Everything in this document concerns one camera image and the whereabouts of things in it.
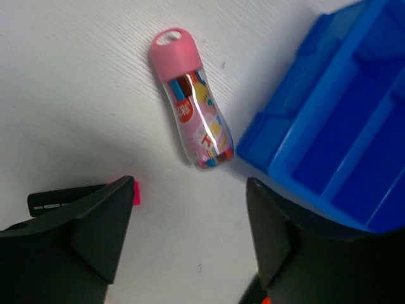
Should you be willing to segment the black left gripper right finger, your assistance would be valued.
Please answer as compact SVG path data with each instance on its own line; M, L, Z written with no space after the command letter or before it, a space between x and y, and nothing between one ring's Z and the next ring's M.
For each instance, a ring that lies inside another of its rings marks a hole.
M246 182L258 272L242 303L403 303L404 230L338 224Z

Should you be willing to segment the pink-capped marker tube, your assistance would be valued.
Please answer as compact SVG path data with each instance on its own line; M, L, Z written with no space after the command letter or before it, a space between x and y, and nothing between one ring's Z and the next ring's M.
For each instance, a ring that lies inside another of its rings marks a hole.
M182 28L164 30L153 39L149 54L190 162L207 170L230 161L233 139L191 34Z

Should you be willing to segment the pink highlighter black body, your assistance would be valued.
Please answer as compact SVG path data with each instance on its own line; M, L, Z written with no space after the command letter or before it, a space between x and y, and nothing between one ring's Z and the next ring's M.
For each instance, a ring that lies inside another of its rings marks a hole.
M108 186L108 184L74 187L29 194L27 197L28 212L31 217L35 218L50 212L53 209L69 205L70 203L80 200L106 186Z

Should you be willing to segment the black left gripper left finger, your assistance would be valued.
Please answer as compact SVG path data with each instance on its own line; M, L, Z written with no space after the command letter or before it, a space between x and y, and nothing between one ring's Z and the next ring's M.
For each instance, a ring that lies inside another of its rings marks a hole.
M105 186L39 194L48 212L1 231L2 303L104 303L135 198L124 176Z

